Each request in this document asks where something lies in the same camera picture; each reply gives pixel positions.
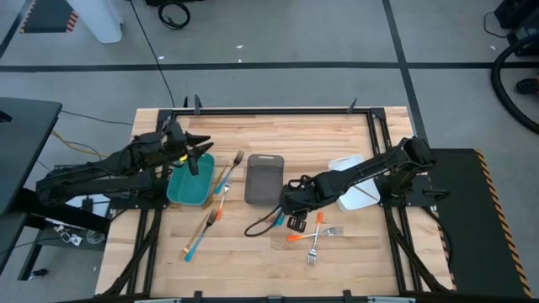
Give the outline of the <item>black hazard-striped floor mat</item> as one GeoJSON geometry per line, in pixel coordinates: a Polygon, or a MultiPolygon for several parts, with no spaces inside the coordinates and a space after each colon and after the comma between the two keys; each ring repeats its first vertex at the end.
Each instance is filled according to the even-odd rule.
{"type": "Polygon", "coordinates": [[[73,32],[77,13],[67,0],[32,0],[22,21],[21,34],[50,34],[73,32]]]}

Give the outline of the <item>white paper sheet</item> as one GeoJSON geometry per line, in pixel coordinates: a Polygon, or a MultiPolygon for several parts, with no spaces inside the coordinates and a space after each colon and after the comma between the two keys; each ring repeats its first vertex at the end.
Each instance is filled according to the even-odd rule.
{"type": "Polygon", "coordinates": [[[110,199],[102,194],[77,196],[67,201],[67,205],[84,210],[95,215],[106,217],[110,199]]]}

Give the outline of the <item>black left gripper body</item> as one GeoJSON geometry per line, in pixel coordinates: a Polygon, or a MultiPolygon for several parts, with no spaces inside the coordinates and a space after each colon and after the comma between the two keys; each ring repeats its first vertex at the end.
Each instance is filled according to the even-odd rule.
{"type": "Polygon", "coordinates": [[[165,155],[171,161],[172,166],[181,168],[187,165],[192,175],[198,175],[197,162],[200,158],[200,149],[194,146],[194,137],[188,132],[183,132],[180,124],[176,121],[168,122],[163,127],[163,134],[165,136],[163,143],[165,155]]]}

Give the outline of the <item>white pillar base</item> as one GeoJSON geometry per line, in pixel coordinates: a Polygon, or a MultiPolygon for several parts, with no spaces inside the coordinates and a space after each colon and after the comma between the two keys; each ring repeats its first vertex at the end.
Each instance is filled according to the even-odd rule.
{"type": "Polygon", "coordinates": [[[113,0],[67,0],[78,17],[102,44],[114,44],[123,38],[123,17],[113,0]]]}

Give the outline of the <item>grey translucent plastic bin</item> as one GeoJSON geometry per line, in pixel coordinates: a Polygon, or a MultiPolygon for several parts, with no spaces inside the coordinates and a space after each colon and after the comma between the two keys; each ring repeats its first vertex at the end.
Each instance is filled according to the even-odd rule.
{"type": "Polygon", "coordinates": [[[248,157],[244,200],[257,207],[276,207],[283,187],[284,158],[252,154],[248,157]]]}

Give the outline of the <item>white plastic bin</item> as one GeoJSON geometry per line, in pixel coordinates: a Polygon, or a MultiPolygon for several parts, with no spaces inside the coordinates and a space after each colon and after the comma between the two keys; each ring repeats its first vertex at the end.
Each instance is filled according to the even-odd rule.
{"type": "MultiPolygon", "coordinates": [[[[328,163],[328,168],[334,171],[344,171],[347,168],[353,167],[357,164],[360,164],[364,161],[364,158],[361,155],[350,155],[347,157],[341,157],[339,159],[334,159],[328,163]]],[[[380,199],[380,193],[375,185],[374,180],[367,179],[361,183],[354,185],[349,188],[348,191],[341,195],[338,199],[338,206],[343,212],[351,212],[359,210],[374,204],[377,204],[380,199]],[[362,194],[357,189],[354,189],[354,186],[359,186],[368,193],[374,195],[379,200],[375,202],[373,199],[362,194]]]]}

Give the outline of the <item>black aluminium table frame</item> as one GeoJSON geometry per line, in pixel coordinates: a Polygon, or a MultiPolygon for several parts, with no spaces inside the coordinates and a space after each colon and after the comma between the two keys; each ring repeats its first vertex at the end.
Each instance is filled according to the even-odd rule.
{"type": "MultiPolygon", "coordinates": [[[[220,172],[239,150],[284,158],[285,179],[315,175],[334,159],[370,158],[387,143],[412,135],[408,111],[389,107],[378,122],[368,109],[346,114],[338,108],[205,109],[180,111],[187,131],[209,135],[220,172]]],[[[162,214],[151,295],[191,297],[394,295],[398,291],[387,223],[381,207],[343,212],[324,208],[321,227],[342,226],[337,237],[322,237],[314,267],[307,264],[313,240],[288,242],[285,226],[270,228],[269,212],[244,200],[246,167],[232,173],[222,218],[203,237],[190,262],[183,247],[205,217],[199,207],[171,205],[162,214]]]]}

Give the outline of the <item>black equipment case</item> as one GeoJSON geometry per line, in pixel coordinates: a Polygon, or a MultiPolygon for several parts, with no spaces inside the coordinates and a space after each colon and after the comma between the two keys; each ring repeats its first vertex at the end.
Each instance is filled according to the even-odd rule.
{"type": "Polygon", "coordinates": [[[510,47],[505,51],[517,57],[539,57],[539,0],[502,0],[494,10],[510,47]]]}

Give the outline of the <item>black desk top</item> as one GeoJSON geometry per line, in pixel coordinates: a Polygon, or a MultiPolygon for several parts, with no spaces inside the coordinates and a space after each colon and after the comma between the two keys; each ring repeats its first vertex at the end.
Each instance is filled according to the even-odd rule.
{"type": "Polygon", "coordinates": [[[0,97],[0,215],[12,207],[61,109],[59,102],[0,97]]]}

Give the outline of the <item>black hazard-striped platform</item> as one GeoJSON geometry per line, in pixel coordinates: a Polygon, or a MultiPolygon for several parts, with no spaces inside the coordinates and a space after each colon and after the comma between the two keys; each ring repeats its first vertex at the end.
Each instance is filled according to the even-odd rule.
{"type": "Polygon", "coordinates": [[[459,295],[531,300],[533,294],[509,222],[483,154],[436,148],[429,172],[435,189],[450,192],[438,205],[450,239],[450,274],[459,295]]]}

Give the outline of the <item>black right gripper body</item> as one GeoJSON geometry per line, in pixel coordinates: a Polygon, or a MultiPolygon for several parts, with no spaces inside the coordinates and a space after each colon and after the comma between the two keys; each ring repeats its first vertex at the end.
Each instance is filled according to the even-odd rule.
{"type": "Polygon", "coordinates": [[[280,207],[285,215],[299,215],[324,207],[313,178],[292,179],[280,191],[280,207]]]}

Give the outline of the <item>teal plastic bin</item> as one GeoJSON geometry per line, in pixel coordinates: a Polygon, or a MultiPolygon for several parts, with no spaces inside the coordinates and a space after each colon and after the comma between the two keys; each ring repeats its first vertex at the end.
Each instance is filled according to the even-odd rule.
{"type": "Polygon", "coordinates": [[[202,206],[208,199],[215,171],[215,158],[203,155],[198,161],[199,174],[192,175],[188,166],[174,167],[168,180],[169,201],[190,206],[202,206]]]}

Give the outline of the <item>dark shoe-like object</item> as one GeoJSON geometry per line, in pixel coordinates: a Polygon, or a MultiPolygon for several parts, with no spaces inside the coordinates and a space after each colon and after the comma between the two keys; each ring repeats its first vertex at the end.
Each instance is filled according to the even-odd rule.
{"type": "Polygon", "coordinates": [[[525,78],[515,85],[515,91],[519,94],[539,94],[539,78],[525,78]]]}

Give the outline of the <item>black desk support beam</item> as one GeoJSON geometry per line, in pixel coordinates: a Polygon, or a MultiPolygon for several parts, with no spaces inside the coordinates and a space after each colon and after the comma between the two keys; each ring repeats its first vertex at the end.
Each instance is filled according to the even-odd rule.
{"type": "Polygon", "coordinates": [[[26,226],[44,227],[46,219],[102,233],[107,233],[110,225],[110,219],[75,206],[45,206],[37,200],[35,192],[29,189],[21,189],[10,199],[0,194],[0,275],[23,229],[26,226]]]}

